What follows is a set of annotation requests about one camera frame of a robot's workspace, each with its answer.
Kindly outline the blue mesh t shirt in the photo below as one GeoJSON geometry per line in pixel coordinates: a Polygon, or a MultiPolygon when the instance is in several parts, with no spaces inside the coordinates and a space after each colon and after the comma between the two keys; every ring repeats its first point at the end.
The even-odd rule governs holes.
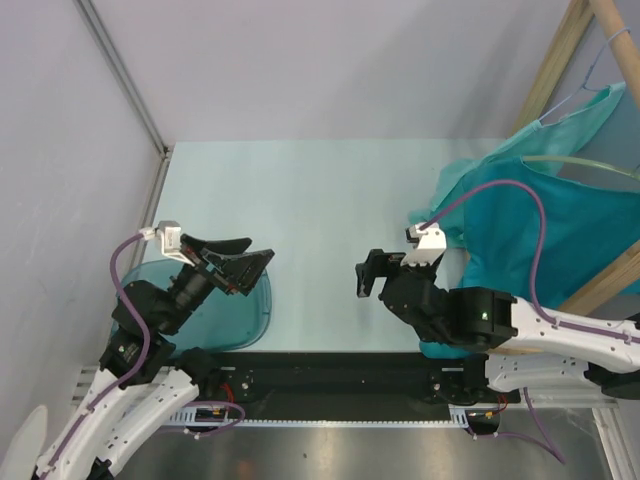
{"type": "Polygon", "coordinates": [[[428,224],[470,254],[462,286],[486,287],[539,308],[593,318],[639,288],[639,181],[578,165],[478,167],[428,224]]]}

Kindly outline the mint green t shirt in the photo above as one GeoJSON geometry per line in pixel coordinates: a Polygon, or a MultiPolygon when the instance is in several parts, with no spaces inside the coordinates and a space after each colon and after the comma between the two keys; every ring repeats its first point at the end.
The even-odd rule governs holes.
{"type": "Polygon", "coordinates": [[[461,180],[478,167],[522,156],[571,156],[591,141],[604,126],[626,92],[623,82],[595,91],[592,98],[559,120],[543,124],[536,119],[479,159],[457,159],[444,167],[428,205],[408,214],[411,224],[432,218],[448,200],[463,192],[461,180]]]}

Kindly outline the translucent green plastic hanger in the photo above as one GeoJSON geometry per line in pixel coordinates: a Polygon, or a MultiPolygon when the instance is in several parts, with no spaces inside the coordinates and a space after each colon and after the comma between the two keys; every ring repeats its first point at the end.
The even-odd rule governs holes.
{"type": "Polygon", "coordinates": [[[594,161],[594,160],[588,160],[588,159],[582,159],[582,158],[578,158],[578,157],[540,155],[540,156],[523,156],[522,160],[524,162],[529,162],[529,163],[532,163],[532,162],[554,162],[554,163],[578,165],[578,166],[583,166],[583,167],[587,167],[587,168],[595,168],[595,169],[599,169],[599,170],[602,170],[602,171],[607,171],[607,172],[615,173],[615,174],[618,174],[618,175],[626,176],[626,177],[631,178],[631,179],[633,179],[635,181],[639,181],[639,174],[635,173],[634,171],[623,169],[623,168],[620,168],[620,167],[616,167],[616,166],[610,165],[608,163],[594,161]]]}

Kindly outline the light blue wire hanger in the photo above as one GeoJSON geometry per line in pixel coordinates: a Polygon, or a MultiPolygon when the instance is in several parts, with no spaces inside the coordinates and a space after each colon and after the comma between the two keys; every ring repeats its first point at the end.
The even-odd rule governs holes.
{"type": "Polygon", "coordinates": [[[600,50],[598,51],[598,53],[595,55],[593,61],[590,63],[588,69],[586,70],[585,76],[583,77],[581,83],[579,84],[579,86],[568,96],[566,96],[564,99],[562,99],[561,101],[557,102],[555,105],[553,105],[552,107],[548,108],[539,118],[538,121],[540,123],[543,122],[544,119],[546,119],[549,115],[551,115],[554,111],[556,111],[557,109],[559,109],[561,106],[563,106],[566,102],[570,101],[574,96],[576,96],[577,94],[579,94],[581,91],[587,91],[587,92],[597,92],[597,89],[595,88],[591,88],[588,86],[590,77],[593,74],[594,69],[596,68],[596,65],[600,59],[600,57],[603,55],[604,51],[609,49],[611,46],[611,43],[620,35],[622,35],[623,33],[630,33],[631,29],[629,27],[624,27],[621,28],[620,30],[616,31],[613,35],[611,35],[606,42],[601,46],[600,50]]]}

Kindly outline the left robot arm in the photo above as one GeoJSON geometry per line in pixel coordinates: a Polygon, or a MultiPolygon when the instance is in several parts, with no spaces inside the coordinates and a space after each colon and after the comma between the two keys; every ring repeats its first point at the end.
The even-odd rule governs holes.
{"type": "Polygon", "coordinates": [[[117,292],[115,333],[99,359],[89,389],[62,432],[35,460],[35,479],[112,479],[118,467],[177,410],[196,398],[214,397],[221,376],[201,348],[186,350],[179,364],[141,405],[136,399],[175,352],[171,336],[214,291],[249,295],[274,258],[253,251],[248,237],[207,241],[183,233],[177,223],[139,230],[111,254],[109,273],[117,292]],[[169,286],[148,280],[123,283],[116,264],[138,242],[158,240],[162,255],[181,268],[169,286]]]}

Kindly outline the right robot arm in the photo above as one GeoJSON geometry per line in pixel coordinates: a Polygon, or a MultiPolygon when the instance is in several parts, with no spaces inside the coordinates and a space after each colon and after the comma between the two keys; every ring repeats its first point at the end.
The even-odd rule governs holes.
{"type": "Polygon", "coordinates": [[[372,249],[357,264],[356,294],[378,298],[423,343],[468,352],[463,393],[484,401],[495,391],[573,380],[606,396],[639,397],[639,329],[631,320],[600,321],[539,308],[485,287],[443,289],[436,277],[443,248],[372,249]]]}

